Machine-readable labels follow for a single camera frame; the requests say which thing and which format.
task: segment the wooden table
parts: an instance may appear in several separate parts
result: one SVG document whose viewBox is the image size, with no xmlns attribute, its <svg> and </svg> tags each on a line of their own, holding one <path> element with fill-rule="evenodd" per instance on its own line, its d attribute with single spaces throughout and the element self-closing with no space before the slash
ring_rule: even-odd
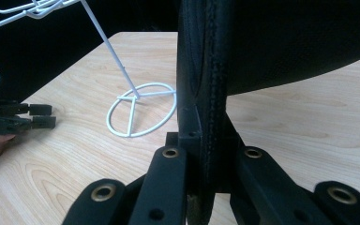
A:
<svg viewBox="0 0 360 225">
<path fill-rule="evenodd" d="M 136 85 L 175 87 L 176 39 L 176 33 L 120 33 L 110 41 Z M 128 89 L 100 45 L 25 101 L 53 105 L 57 126 L 19 135 L 0 157 L 0 224 L 59 224 L 90 183 L 113 178 L 128 184 L 147 171 L 166 132 L 177 131 L 176 116 L 140 138 L 112 135 L 106 113 Z M 135 128 L 157 121 L 171 101 L 140 104 Z M 127 110 L 114 114 L 118 128 L 126 127 Z M 312 190 L 337 180 L 360 190 L 360 61 L 229 97 L 228 114 L 244 142 L 268 151 L 298 185 Z M 235 224 L 228 200 L 217 196 L 211 224 Z"/>
</svg>

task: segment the dark background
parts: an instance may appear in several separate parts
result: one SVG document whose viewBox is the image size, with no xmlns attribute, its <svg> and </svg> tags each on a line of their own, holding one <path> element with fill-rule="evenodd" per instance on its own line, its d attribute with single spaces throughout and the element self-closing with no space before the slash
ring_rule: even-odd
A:
<svg viewBox="0 0 360 225">
<path fill-rule="evenodd" d="M 0 8 L 32 3 L 1 0 Z M 177 1 L 88 0 L 107 37 L 122 31 L 176 31 Z M 1 15 L 0 20 L 9 15 Z M 31 96 L 96 48 L 102 39 L 81 3 L 41 20 L 28 17 L 0 27 L 0 99 Z"/>
</svg>

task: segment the black plastic part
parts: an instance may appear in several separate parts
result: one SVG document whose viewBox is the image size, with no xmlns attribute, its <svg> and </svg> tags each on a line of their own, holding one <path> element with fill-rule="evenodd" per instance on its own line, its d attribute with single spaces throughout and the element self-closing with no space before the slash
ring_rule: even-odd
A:
<svg viewBox="0 0 360 225">
<path fill-rule="evenodd" d="M 31 129 L 31 120 L 20 117 L 0 117 L 0 135 L 18 134 Z"/>
<path fill-rule="evenodd" d="M 105 187 L 113 187 L 114 194 L 105 201 L 95 201 L 94 199 L 103 199 L 101 197 L 108 196 L 110 192 Z M 96 181 L 90 184 L 71 205 L 63 224 L 122 224 L 118 220 L 122 218 L 120 207 L 125 194 L 125 185 L 119 181 L 110 179 Z"/>
<path fill-rule="evenodd" d="M 0 105 L 0 115 L 1 116 L 12 116 L 16 114 L 28 113 L 29 107 L 28 104 L 6 104 Z"/>
<path fill-rule="evenodd" d="M 144 178 L 129 224 L 185 224 L 186 171 L 185 150 L 159 148 Z"/>
<path fill-rule="evenodd" d="M 239 149 L 236 170 L 261 217 L 261 224 L 332 224 L 262 149 L 248 146 Z"/>
<path fill-rule="evenodd" d="M 34 116 L 32 129 L 36 128 L 55 128 L 56 117 L 54 116 Z"/>
<path fill-rule="evenodd" d="M 230 205 L 238 225 L 258 225 L 260 216 L 238 177 L 232 180 Z"/>
<path fill-rule="evenodd" d="M 360 192 L 339 182 L 322 182 L 315 187 L 317 204 L 335 224 L 360 224 Z"/>
<path fill-rule="evenodd" d="M 30 104 L 30 115 L 51 115 L 52 106 L 44 104 Z"/>
</svg>

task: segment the circular wire base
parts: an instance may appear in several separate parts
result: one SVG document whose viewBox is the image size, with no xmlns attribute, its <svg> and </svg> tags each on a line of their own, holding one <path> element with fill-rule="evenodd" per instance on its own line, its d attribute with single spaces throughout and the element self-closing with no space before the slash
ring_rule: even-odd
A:
<svg viewBox="0 0 360 225">
<path fill-rule="evenodd" d="M 137 86 L 136 90 L 140 90 L 140 89 L 143 89 L 145 87 L 150 87 L 150 86 L 164 87 L 164 88 L 168 89 L 168 91 L 142 93 L 142 94 L 139 93 L 140 98 L 148 98 L 148 97 L 153 97 L 153 96 L 173 95 L 173 105 L 171 107 L 171 110 L 168 112 L 168 114 L 159 123 L 155 124 L 153 127 L 150 127 L 150 128 L 148 128 L 148 129 L 146 129 L 144 131 L 141 131 L 141 132 L 132 133 L 134 111 L 135 111 L 136 102 L 138 101 L 138 99 L 137 99 L 136 96 L 129 97 L 128 95 L 132 94 L 133 90 L 128 90 L 128 91 L 126 91 L 125 94 L 118 97 L 118 99 L 114 102 L 114 104 L 111 106 L 111 108 L 109 109 L 109 111 L 107 113 L 106 123 L 107 123 L 107 127 L 108 127 L 108 129 L 110 130 L 111 133 L 113 133 L 116 136 L 123 137 L 123 138 L 140 137 L 142 135 L 145 135 L 147 133 L 150 133 L 150 132 L 160 128 L 162 125 L 164 125 L 172 117 L 172 115 L 174 114 L 174 111 L 176 109 L 176 105 L 177 105 L 176 91 L 173 88 L 171 88 L 168 84 L 162 83 L 162 82 L 150 82 L 150 83 L 142 84 L 140 86 Z M 113 116 L 113 111 L 116 109 L 116 107 L 119 105 L 119 103 L 121 103 L 123 100 L 132 102 L 131 109 L 130 109 L 129 122 L 127 124 L 127 133 L 123 133 L 123 132 L 119 132 L 119 131 L 115 130 L 115 128 L 113 128 L 113 125 L 111 123 L 111 117 Z"/>
</svg>

